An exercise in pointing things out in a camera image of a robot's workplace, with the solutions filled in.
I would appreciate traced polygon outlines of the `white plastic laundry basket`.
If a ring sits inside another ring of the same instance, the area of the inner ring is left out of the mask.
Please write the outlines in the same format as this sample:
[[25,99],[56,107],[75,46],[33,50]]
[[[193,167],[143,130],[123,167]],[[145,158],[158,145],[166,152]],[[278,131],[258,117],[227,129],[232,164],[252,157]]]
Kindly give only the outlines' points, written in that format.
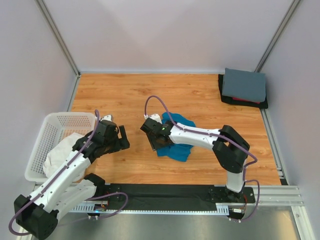
[[47,177],[43,164],[47,154],[72,133],[85,135],[94,129],[96,117],[88,112],[56,112],[47,115],[32,149],[24,177],[27,181],[43,183]]

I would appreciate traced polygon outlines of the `aluminium corner post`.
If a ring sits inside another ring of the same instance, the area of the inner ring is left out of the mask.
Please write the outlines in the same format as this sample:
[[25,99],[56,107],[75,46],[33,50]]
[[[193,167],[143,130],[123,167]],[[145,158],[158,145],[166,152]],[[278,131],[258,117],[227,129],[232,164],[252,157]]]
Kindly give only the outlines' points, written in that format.
[[290,23],[291,19],[293,18],[295,12],[299,8],[303,1],[302,0],[292,0],[286,13],[284,14],[284,17],[280,21],[280,24],[278,25],[275,33],[273,34],[269,44],[267,45],[264,53],[262,54],[262,57],[260,58],[256,68],[254,69],[254,72],[260,73],[266,64],[267,60],[272,54],[272,51],[276,47],[278,41],[280,40],[281,36],[285,32],[288,24]]
[[64,56],[66,57],[66,59],[68,61],[68,64],[72,68],[76,77],[79,77],[81,75],[81,72],[78,69],[70,51],[68,50],[68,47],[67,47],[65,41],[63,40],[63,37],[62,37],[62,35],[61,35],[61,33],[55,23],[55,20],[54,20],[52,14],[50,13],[48,6],[46,5],[44,0],[35,0],[35,3],[39,7],[39,10],[41,11],[44,19],[46,20],[50,30],[52,31],[54,38],[56,39],[59,47],[61,48]]

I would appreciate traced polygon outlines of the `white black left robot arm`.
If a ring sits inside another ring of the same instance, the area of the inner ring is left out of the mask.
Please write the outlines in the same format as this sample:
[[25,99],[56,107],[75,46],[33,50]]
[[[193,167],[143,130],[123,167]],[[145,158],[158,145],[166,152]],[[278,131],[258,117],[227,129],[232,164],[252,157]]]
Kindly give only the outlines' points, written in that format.
[[98,120],[92,131],[75,142],[68,157],[48,180],[28,196],[19,195],[15,199],[11,222],[39,240],[47,239],[76,205],[112,196],[107,193],[105,180],[94,173],[68,188],[95,160],[129,147],[123,125],[117,126],[109,116]]

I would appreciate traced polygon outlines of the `right aluminium corner post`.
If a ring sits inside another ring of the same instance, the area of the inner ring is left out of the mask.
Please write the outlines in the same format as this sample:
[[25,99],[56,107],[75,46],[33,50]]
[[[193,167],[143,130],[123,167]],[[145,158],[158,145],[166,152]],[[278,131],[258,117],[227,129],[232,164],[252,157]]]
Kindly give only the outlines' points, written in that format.
[[273,34],[269,44],[267,45],[264,53],[262,54],[262,57],[260,58],[256,68],[254,69],[254,72],[260,73],[266,64],[267,60],[272,54],[272,51],[276,47],[278,41],[280,40],[281,36],[285,32],[288,24],[290,23],[291,19],[293,18],[295,12],[299,8],[303,1],[302,0],[292,0],[286,13],[284,14],[284,17],[280,21],[280,24],[278,25],[275,33]]

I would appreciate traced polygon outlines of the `folded red t shirt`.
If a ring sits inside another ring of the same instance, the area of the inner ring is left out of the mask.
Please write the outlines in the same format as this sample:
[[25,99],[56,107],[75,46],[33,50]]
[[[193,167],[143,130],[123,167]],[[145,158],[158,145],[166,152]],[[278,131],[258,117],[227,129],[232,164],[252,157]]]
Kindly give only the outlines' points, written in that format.
[[246,102],[246,103],[250,103],[250,104],[260,104],[261,103],[261,102],[250,101],[250,100],[245,100],[245,99],[236,98],[236,97],[232,97],[232,100],[239,101],[239,102]]

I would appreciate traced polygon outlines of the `white t shirt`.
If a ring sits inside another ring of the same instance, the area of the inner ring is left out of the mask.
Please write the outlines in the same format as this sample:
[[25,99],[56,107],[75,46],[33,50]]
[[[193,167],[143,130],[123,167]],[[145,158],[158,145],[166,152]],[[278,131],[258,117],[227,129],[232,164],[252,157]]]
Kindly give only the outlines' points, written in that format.
[[83,135],[73,132],[71,135],[61,140],[57,146],[50,150],[43,163],[43,172],[47,178],[50,178],[58,168],[67,160],[76,141]]

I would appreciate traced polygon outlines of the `left aluminium corner post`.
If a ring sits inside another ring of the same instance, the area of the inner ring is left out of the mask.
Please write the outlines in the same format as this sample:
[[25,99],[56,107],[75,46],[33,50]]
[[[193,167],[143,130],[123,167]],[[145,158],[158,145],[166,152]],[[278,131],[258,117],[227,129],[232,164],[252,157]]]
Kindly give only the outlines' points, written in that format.
[[39,10],[41,11],[44,19],[46,20],[50,30],[52,31],[54,38],[56,39],[59,47],[61,48],[64,56],[66,57],[66,59],[68,61],[68,64],[72,68],[76,77],[79,77],[81,75],[81,72],[78,69],[70,51],[68,50],[68,47],[67,47],[65,41],[63,40],[63,37],[62,37],[62,35],[61,35],[61,33],[55,23],[55,20],[54,20],[52,14],[50,13],[48,6],[46,5],[44,0],[35,0],[35,3],[39,7]]

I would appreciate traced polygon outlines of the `folded grey t shirt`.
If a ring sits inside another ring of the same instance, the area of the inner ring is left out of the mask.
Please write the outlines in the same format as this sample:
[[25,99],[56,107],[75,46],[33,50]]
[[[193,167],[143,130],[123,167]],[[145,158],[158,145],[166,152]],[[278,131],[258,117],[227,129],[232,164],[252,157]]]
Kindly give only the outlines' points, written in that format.
[[264,102],[266,79],[264,73],[225,68],[222,95],[252,102]]

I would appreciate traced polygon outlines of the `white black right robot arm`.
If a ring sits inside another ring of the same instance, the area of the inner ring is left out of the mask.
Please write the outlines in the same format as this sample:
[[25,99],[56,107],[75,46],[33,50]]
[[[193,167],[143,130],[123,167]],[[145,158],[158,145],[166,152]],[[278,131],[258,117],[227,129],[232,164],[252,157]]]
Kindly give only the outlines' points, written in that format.
[[204,129],[170,120],[161,123],[148,117],[140,129],[146,134],[152,149],[159,150],[174,144],[201,147],[212,151],[220,166],[227,172],[222,194],[231,202],[243,198],[245,163],[250,145],[231,126]]

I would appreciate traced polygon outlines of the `blue t shirt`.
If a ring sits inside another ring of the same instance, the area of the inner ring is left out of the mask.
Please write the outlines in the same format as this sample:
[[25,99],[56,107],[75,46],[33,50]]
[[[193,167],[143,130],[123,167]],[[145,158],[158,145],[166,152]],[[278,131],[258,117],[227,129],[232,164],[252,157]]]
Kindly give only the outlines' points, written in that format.
[[[186,119],[178,113],[170,113],[170,115],[175,122],[181,123],[189,127],[196,127],[196,124],[193,121]],[[191,154],[192,148],[193,146],[188,144],[173,144],[158,149],[156,151],[156,154],[158,157],[169,157],[170,159],[179,162],[186,162]]]

